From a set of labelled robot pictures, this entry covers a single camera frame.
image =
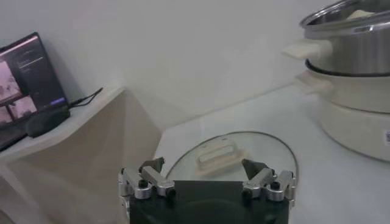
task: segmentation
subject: white cooker base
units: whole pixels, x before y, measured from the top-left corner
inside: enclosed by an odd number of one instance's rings
[[[321,99],[319,120],[327,134],[345,147],[390,161],[390,114],[354,110]]]

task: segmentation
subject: white countertop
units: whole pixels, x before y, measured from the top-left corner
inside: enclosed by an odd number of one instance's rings
[[[233,131],[263,131],[284,140],[299,163],[297,203],[290,223],[390,223],[390,163],[347,150],[316,121],[316,96],[295,86],[167,129],[155,157],[162,174],[204,140]]]

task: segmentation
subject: glass lid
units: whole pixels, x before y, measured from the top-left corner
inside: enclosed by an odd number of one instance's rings
[[[241,131],[211,138],[184,154],[167,174],[170,180],[246,181],[243,159],[265,163],[276,173],[294,172],[293,151],[278,137]]]

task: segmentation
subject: pot handle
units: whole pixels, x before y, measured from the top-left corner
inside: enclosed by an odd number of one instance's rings
[[[294,84],[305,94],[327,94],[333,90],[331,82],[315,77],[309,70],[297,75]]]
[[[319,60],[332,54],[332,44],[327,40],[302,39],[282,51],[285,55],[298,59]]]

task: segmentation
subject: metal rim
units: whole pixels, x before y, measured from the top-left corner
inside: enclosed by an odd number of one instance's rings
[[[356,28],[362,28],[364,26],[370,26],[369,31],[383,29],[385,27],[390,27],[388,23],[390,21],[390,10],[386,10],[383,12],[378,12],[373,15],[364,16],[361,18],[355,18],[350,20],[342,20],[342,21],[332,21],[323,24],[314,24],[310,25],[314,20],[321,18],[325,15],[328,15],[330,12],[335,10],[341,10],[350,5],[361,2],[360,0],[343,0],[336,2],[332,5],[326,6],[319,11],[307,16],[300,22],[300,26],[309,32],[328,32],[326,34],[330,34],[330,30],[339,30],[338,35],[345,34],[354,34],[356,33]]]
[[[254,134],[260,134],[260,135],[265,135],[265,136],[268,136],[268,137],[271,137],[275,140],[277,140],[278,142],[282,143],[291,153],[292,155],[292,158],[294,159],[294,162],[295,162],[295,165],[296,165],[296,179],[297,179],[297,186],[298,186],[298,182],[299,182],[299,165],[298,165],[298,159],[297,157],[295,156],[292,148],[283,140],[281,140],[280,138],[274,136],[274,135],[271,135],[269,133],[265,133],[265,132],[262,132],[262,131],[233,131],[233,132],[229,132],[229,133],[226,133],[224,135],[217,135],[215,137],[212,137],[212,138],[209,138],[207,140],[204,140],[202,141],[201,143],[199,143],[198,145],[196,145],[195,147],[191,148],[190,150],[188,150],[186,153],[184,153],[174,164],[173,166],[170,168],[170,170],[168,171],[168,173],[166,174],[166,177],[168,177],[170,174],[171,174],[171,171],[172,169],[177,165],[177,163],[184,157],[186,156],[187,154],[189,154],[189,152],[191,152],[192,150],[196,149],[198,146],[202,145],[203,143],[205,142],[208,142],[208,141],[211,141],[213,139],[216,139],[216,138],[219,138],[219,137],[222,137],[222,136],[225,136],[225,135],[232,135],[232,134],[240,134],[240,133],[254,133]]]

